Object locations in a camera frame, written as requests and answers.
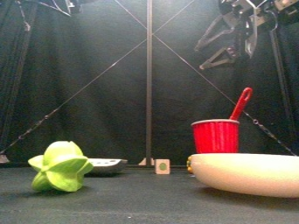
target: red spoon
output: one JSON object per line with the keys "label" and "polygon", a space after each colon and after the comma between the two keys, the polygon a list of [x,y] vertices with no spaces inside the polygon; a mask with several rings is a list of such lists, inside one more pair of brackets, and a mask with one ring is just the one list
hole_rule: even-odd
{"label": "red spoon", "polygon": [[238,120],[239,119],[239,116],[240,116],[240,113],[248,103],[248,100],[250,100],[250,97],[252,95],[252,88],[251,87],[247,87],[244,90],[243,90],[243,93],[238,99],[238,105],[234,109],[234,112],[230,116],[230,120]]}

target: black table surface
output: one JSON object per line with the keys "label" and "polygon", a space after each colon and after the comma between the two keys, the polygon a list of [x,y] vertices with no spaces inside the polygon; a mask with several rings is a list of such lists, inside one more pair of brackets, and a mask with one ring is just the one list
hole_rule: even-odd
{"label": "black table surface", "polygon": [[0,168],[0,223],[299,223],[299,199],[224,192],[185,170],[127,168],[76,192],[36,192],[29,167]]}

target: red plastic cup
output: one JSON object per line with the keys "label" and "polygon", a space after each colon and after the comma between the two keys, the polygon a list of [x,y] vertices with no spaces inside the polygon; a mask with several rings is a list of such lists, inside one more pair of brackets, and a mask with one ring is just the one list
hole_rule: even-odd
{"label": "red plastic cup", "polygon": [[239,152],[239,122],[230,119],[212,119],[192,125],[197,153]]}

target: green star fruit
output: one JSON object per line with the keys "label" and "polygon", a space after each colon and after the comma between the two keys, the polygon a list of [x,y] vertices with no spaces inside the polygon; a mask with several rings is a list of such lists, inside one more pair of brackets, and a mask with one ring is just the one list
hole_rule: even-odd
{"label": "green star fruit", "polygon": [[31,158],[28,163],[39,172],[32,181],[35,191],[53,188],[76,192],[83,187],[84,174],[93,168],[80,147],[73,142],[64,141],[52,143],[44,155]]}

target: white bowl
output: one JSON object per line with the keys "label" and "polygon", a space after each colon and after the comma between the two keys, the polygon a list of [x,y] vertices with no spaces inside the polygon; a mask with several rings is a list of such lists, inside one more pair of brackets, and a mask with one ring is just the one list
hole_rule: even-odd
{"label": "white bowl", "polygon": [[191,155],[196,179],[216,189],[262,196],[299,197],[299,157],[207,153]]}

